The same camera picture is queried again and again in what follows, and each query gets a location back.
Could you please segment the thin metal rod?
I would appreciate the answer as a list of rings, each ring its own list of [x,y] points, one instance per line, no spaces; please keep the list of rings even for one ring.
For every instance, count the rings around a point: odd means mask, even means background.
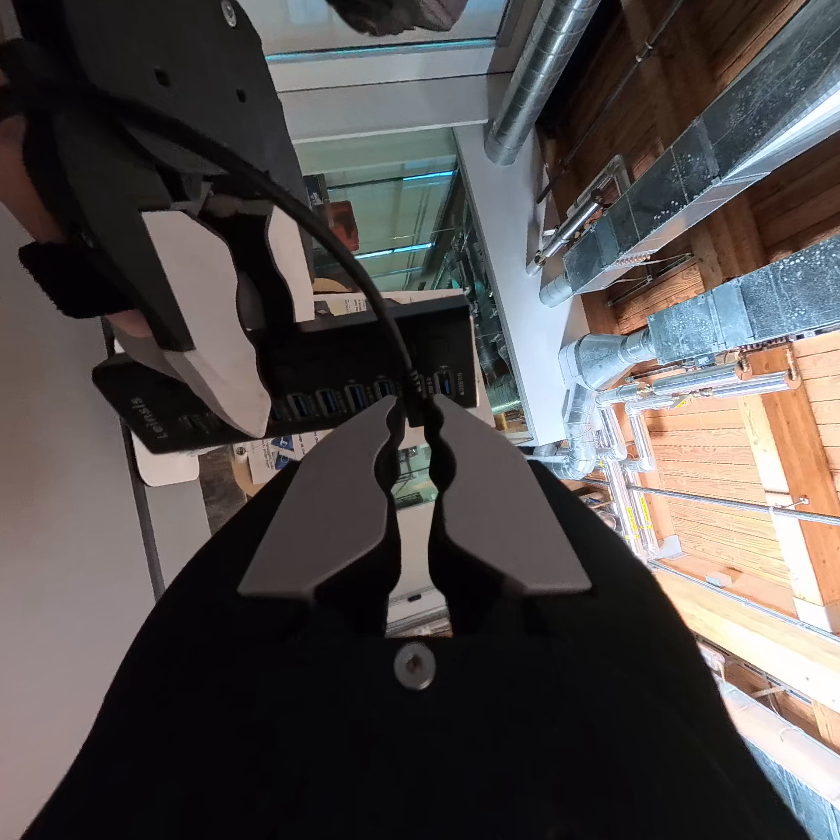
[[[795,506],[786,507],[781,505],[767,505],[757,502],[734,500],[725,497],[709,497],[698,495],[695,493],[639,486],[628,482],[625,484],[625,489],[627,492],[636,494],[638,496],[656,496],[673,501],[690,501],[709,507],[726,508],[737,511],[749,511],[753,513],[764,513],[769,516],[794,519],[799,522],[823,524],[833,528],[839,527],[839,517],[837,516],[816,513],[813,511],[802,511]]]

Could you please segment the silver pipe cluster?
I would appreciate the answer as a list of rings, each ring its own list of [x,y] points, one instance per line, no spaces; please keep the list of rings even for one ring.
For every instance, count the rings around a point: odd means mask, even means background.
[[[560,350],[559,362],[567,392],[563,401],[565,438],[534,450],[531,459],[543,463],[562,480],[582,480],[600,470],[612,496],[612,516],[630,549],[643,562],[664,557],[648,512],[645,490],[635,489],[638,476],[656,471],[656,460],[645,414],[672,410],[701,399],[762,396],[790,392],[802,379],[791,353],[786,368],[755,374],[749,360],[667,374],[649,384],[619,384],[635,365],[657,359],[650,329],[627,336],[588,333]]]

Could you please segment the wooden ceiling beam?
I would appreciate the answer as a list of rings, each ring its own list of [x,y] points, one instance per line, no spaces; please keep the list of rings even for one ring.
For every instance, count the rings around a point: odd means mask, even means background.
[[[839,711],[839,641],[666,568],[653,575],[696,635]]]

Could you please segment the black usb hub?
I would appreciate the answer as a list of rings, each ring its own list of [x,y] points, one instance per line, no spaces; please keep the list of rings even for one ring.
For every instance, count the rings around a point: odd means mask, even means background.
[[[423,396],[440,394],[463,408],[479,404],[473,323],[466,296],[445,290],[390,301],[412,355]],[[282,435],[333,429],[386,396],[404,404],[411,427],[424,415],[391,360],[383,329],[366,311],[321,314],[259,357],[270,404],[266,431],[249,434],[167,374],[115,354],[92,381],[127,428],[154,455],[192,452]]]

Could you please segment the person's left hand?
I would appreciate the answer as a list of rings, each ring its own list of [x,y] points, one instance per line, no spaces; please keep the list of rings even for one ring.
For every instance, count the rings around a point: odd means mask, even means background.
[[[69,318],[104,317],[131,338],[150,338],[152,331],[145,316],[86,253],[67,242],[41,201],[25,167],[25,133],[23,117],[2,119],[1,201],[33,239],[18,251],[21,265],[56,309]]]

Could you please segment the large rectangular insulated duct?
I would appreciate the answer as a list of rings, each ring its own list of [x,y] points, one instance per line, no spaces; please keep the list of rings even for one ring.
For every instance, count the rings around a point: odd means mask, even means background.
[[[838,128],[839,2],[811,1],[567,251],[542,302],[611,286]]]

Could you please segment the silver spiral duct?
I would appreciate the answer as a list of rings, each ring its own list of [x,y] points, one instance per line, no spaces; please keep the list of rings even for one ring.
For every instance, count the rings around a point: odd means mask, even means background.
[[[485,153],[512,165],[593,20],[599,1],[544,1],[485,135]]]

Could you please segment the small rectangular insulated duct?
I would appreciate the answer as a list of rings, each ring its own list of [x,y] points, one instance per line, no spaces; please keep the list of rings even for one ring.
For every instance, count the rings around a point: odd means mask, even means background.
[[[647,318],[661,364],[837,329],[839,236]]]

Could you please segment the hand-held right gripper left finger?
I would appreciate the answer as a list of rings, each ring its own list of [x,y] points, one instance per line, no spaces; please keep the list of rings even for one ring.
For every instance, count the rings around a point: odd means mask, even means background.
[[[392,488],[404,411],[386,396],[300,462],[241,582],[245,597],[305,606],[352,634],[383,636],[402,572]]]

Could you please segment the red box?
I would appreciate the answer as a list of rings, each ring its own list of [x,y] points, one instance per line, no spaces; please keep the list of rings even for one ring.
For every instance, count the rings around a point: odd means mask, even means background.
[[[360,234],[352,203],[350,201],[330,200],[324,206],[329,227],[333,234],[350,252],[357,253],[360,249]]]

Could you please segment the silver conduit pipe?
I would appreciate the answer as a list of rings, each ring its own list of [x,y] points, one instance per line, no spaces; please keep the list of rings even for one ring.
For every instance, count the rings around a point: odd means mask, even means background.
[[[527,265],[527,273],[531,277],[540,274],[552,257],[582,236],[587,226],[615,204],[631,184],[624,156],[615,154],[570,205],[565,219],[542,232],[537,251]]]

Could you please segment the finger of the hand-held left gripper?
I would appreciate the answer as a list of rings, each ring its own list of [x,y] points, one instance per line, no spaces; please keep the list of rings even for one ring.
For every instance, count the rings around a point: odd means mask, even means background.
[[[314,312],[312,272],[304,236],[298,224],[273,207],[266,226],[269,270],[263,294],[268,322],[278,324],[311,322]]]
[[[118,346],[133,360],[189,386],[216,415],[247,438],[265,436],[270,396],[256,351],[237,310],[238,276],[230,248],[182,211],[142,213],[193,349],[162,350],[152,337],[117,327]]]

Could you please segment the black fuzzy microphone cover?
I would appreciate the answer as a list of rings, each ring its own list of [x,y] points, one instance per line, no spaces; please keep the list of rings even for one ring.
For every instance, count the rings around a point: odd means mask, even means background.
[[[376,38],[418,30],[450,31],[467,1],[328,1],[331,9],[358,34]]]

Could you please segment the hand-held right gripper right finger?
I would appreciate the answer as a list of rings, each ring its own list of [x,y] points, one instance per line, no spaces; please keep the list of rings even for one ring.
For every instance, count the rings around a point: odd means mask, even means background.
[[[425,405],[437,499],[427,546],[453,635],[522,632],[534,602],[592,582],[517,447],[447,397]]]

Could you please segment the white insulated pipe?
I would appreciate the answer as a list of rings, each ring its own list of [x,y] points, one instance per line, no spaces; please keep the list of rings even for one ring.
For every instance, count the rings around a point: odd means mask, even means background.
[[[729,717],[742,738],[838,809],[838,753],[737,687],[721,679],[716,682]]]

